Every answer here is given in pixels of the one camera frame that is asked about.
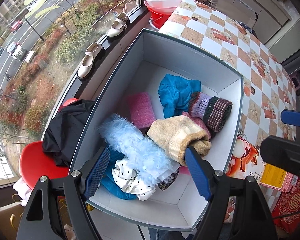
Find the light blue fluffy cloth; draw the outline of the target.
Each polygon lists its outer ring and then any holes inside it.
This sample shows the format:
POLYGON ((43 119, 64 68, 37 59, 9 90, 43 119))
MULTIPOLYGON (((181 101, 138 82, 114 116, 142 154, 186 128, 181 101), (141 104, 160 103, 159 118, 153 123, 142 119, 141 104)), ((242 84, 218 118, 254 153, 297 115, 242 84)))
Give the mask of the light blue fluffy cloth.
POLYGON ((148 185, 158 185, 179 168, 153 140, 118 114, 106 118, 97 130, 113 150, 125 155, 129 167, 148 185))

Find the beige knitted sock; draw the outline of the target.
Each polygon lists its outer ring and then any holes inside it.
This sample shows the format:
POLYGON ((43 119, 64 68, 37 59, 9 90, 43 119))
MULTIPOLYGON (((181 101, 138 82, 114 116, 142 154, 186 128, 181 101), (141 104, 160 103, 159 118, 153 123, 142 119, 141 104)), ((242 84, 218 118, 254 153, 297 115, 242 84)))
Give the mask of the beige knitted sock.
POLYGON ((185 166, 185 152, 190 146, 204 157, 209 153, 211 142, 207 133, 187 116, 179 115, 158 119, 150 126, 147 135, 166 155, 185 166))

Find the pink sponge left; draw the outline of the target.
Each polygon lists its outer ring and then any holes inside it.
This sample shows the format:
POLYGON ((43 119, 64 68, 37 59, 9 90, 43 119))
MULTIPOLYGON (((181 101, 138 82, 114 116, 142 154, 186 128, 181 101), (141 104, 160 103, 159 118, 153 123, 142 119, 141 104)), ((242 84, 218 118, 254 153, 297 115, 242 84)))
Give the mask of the pink sponge left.
POLYGON ((131 122, 138 128, 149 128, 156 120, 147 92, 127 96, 131 122))

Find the leopard print scrunchie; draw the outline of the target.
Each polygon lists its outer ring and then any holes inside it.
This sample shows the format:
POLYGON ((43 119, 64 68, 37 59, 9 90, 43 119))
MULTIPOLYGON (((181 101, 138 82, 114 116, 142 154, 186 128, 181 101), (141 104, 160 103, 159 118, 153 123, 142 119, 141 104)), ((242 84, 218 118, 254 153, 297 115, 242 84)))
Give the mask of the leopard print scrunchie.
POLYGON ((179 170, 174 171, 172 174, 170 174, 167 178, 165 178, 163 181, 161 181, 158 184, 158 188, 161 191, 165 191, 166 189, 168 189, 174 183, 178 174, 179 174, 179 170))

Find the beige shoe near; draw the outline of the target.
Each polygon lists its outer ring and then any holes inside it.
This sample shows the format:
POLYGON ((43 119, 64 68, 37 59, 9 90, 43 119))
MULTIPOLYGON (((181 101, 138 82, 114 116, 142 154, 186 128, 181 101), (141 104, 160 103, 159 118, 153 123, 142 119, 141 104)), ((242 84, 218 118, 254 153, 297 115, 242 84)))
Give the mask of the beige shoe near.
POLYGON ((85 56, 81 61, 81 65, 77 71, 77 77, 79 80, 86 79, 90 72, 93 70, 94 61, 102 57, 104 47, 98 42, 91 43, 85 50, 85 56))

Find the dark green cardboard storage box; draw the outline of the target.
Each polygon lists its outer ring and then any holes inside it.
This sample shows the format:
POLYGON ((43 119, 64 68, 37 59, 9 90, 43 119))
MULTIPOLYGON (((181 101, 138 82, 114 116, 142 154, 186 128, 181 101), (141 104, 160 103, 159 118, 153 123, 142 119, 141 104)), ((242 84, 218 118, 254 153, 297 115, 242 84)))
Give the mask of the dark green cardboard storage box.
POLYGON ((103 150, 122 157, 110 177, 122 200, 96 185, 87 201, 93 207, 131 223, 171 231, 192 231, 206 210, 191 176, 178 174, 172 185, 158 184, 185 165, 193 146, 214 169, 225 171, 237 139, 243 99, 243 76, 224 61, 180 39, 144 29, 128 48, 98 96, 75 150, 71 170, 103 150), (185 92, 187 103, 197 90, 210 100, 230 103, 216 135, 190 118, 168 111, 160 90, 185 92))

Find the beige shoe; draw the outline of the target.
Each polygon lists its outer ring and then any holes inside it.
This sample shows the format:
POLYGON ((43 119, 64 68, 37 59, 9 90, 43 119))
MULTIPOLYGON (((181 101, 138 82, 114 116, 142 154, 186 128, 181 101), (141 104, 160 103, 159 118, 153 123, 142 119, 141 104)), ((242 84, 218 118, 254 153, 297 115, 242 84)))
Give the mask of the beige shoe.
POLYGON ((102 57, 104 47, 98 42, 91 43, 85 50, 85 56, 81 61, 81 65, 77 71, 77 77, 79 80, 86 79, 90 72, 93 70, 94 61, 102 57))
POLYGON ((115 40, 121 37, 127 27, 130 24, 130 19, 125 12, 122 12, 117 15, 115 21, 112 23, 111 28, 107 32, 108 40, 115 40))

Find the purple striped knitted sock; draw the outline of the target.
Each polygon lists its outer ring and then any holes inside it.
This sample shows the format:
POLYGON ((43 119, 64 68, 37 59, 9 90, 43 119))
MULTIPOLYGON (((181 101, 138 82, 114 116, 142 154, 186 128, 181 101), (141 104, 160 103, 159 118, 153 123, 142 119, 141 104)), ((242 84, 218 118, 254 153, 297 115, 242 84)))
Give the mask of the purple striped knitted sock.
POLYGON ((194 92, 189 101, 189 114, 202 119, 207 128, 218 133, 230 116, 232 102, 203 92, 194 92))

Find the white polka dot scrunchie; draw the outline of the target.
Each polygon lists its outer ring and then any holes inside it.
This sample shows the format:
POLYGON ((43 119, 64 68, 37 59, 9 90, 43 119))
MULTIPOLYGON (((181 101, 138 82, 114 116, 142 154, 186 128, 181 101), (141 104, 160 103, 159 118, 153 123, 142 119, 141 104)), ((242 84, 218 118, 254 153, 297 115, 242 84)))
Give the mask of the white polka dot scrunchie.
POLYGON ((115 166, 116 182, 123 192, 135 194, 140 201, 148 200, 156 192, 154 186, 144 183, 136 170, 129 167, 127 158, 117 161, 115 166))

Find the pink navy knitted sock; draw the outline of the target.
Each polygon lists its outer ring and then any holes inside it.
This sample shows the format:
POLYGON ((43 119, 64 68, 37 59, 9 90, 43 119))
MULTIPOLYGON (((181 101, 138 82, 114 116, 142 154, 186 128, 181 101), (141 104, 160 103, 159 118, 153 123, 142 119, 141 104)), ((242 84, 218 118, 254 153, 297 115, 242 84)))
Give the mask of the pink navy knitted sock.
POLYGON ((196 125, 200 126, 207 133, 207 136, 208 136, 209 140, 211 139, 211 133, 210 133, 209 129, 206 127, 206 125, 204 124, 204 122, 201 118, 190 116, 190 114, 188 112, 182 112, 182 115, 187 116, 196 125))

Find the blue crumpled cloth lower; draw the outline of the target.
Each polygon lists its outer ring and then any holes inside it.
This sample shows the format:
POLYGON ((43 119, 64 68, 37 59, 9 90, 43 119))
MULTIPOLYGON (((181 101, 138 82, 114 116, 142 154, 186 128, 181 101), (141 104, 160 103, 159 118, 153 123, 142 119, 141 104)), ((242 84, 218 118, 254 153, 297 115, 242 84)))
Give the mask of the blue crumpled cloth lower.
POLYGON ((106 144, 106 147, 109 150, 110 159, 109 164, 101 180, 101 185, 115 197, 120 198, 122 200, 137 199, 137 196, 135 194, 123 192, 122 189, 119 187, 118 182, 116 182, 118 175, 115 174, 115 164, 117 161, 122 160, 125 157, 125 155, 123 153, 113 150, 108 144, 106 144))

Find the blue crumpled cloth upper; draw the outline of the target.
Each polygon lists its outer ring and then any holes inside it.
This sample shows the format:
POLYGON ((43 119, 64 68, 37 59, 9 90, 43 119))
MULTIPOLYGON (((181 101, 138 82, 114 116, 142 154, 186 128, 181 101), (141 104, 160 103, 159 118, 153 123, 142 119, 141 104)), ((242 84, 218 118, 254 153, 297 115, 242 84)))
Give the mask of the blue crumpled cloth upper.
POLYGON ((187 112, 191 95, 201 90, 202 87, 199 80, 187 80, 181 76, 166 74, 158 88, 164 118, 187 112))

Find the beige shoe far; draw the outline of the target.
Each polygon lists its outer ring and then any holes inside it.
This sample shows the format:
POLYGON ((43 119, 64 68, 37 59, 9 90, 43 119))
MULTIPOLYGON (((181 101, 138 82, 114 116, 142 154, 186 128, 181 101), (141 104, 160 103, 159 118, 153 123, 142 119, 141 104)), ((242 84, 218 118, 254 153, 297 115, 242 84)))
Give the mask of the beige shoe far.
POLYGON ((130 24, 130 19, 125 12, 122 12, 117 15, 115 21, 112 23, 111 28, 107 32, 108 40, 115 40, 121 37, 127 27, 130 24))

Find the red embroidered cushion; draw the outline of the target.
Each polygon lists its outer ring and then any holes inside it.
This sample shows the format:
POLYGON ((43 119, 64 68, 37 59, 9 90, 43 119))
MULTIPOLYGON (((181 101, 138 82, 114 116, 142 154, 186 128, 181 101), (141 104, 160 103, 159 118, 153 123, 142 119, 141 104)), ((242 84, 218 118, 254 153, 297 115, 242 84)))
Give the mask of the red embroidered cushion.
POLYGON ((274 224, 292 234, 300 224, 300 178, 292 193, 282 193, 271 213, 274 224))

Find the pink sponge right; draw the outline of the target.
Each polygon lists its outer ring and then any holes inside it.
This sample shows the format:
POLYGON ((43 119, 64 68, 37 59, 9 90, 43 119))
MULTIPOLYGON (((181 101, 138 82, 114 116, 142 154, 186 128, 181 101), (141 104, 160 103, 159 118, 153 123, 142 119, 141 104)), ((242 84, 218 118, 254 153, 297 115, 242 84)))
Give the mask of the pink sponge right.
POLYGON ((191 175, 190 172, 189 172, 188 167, 186 167, 186 166, 179 167, 179 173, 185 174, 185 175, 188 175, 188 176, 191 175))

